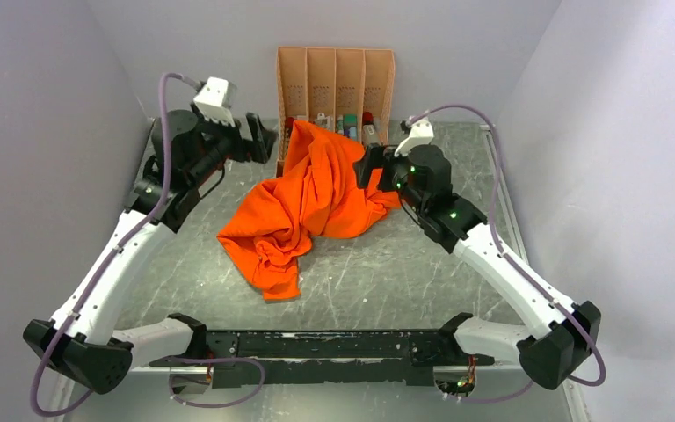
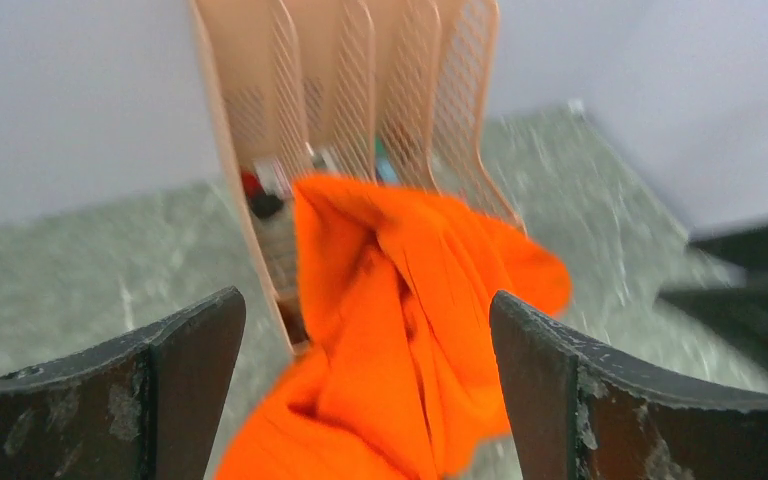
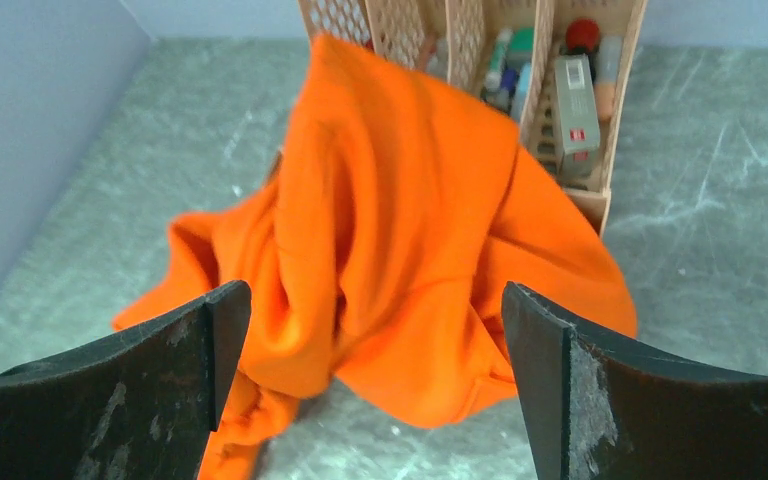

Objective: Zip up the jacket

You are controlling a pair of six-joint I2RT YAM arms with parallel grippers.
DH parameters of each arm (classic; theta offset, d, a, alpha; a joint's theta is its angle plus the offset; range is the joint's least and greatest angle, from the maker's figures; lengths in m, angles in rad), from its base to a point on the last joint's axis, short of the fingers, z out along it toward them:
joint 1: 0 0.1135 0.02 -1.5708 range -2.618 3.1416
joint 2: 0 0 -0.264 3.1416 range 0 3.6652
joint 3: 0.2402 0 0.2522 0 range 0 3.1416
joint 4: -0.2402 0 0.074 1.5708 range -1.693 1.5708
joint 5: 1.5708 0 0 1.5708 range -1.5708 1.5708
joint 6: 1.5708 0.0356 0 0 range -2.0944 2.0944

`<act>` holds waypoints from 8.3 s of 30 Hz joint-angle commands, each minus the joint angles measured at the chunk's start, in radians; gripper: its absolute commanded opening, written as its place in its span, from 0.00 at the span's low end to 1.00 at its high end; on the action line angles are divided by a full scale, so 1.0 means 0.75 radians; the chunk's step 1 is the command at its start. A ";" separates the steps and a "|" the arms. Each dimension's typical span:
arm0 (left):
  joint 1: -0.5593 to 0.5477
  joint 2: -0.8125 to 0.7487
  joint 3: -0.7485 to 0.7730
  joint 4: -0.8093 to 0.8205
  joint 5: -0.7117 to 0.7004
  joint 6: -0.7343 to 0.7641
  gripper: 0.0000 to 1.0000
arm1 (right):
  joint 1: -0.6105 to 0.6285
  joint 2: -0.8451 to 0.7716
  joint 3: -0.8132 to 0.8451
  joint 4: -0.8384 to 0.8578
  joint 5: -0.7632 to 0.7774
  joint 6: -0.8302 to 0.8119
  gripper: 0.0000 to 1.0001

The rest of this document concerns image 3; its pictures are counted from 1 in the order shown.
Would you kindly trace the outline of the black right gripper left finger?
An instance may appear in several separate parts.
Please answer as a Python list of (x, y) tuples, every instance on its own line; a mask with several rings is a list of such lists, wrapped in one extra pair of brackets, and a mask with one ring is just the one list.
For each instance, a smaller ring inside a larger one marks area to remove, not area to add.
[(1, 373), (0, 480), (196, 478), (250, 314), (235, 280)]

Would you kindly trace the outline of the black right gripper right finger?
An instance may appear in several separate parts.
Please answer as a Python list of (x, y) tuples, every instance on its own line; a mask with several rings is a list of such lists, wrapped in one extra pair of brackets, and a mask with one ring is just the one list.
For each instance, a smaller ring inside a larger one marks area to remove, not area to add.
[(768, 479), (768, 376), (683, 358), (516, 283), (502, 299), (541, 479)]

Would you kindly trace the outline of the orange jacket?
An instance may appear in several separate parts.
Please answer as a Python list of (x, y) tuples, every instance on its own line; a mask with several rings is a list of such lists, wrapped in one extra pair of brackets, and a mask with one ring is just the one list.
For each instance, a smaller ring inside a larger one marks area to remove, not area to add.
[(261, 444), (333, 378), (423, 428), (513, 397), (510, 281), (637, 331), (618, 265), (508, 117), (327, 34), (267, 183), (226, 211), (176, 217), (167, 238), (165, 278), (116, 329), (231, 280), (252, 290), (203, 479), (249, 478)]

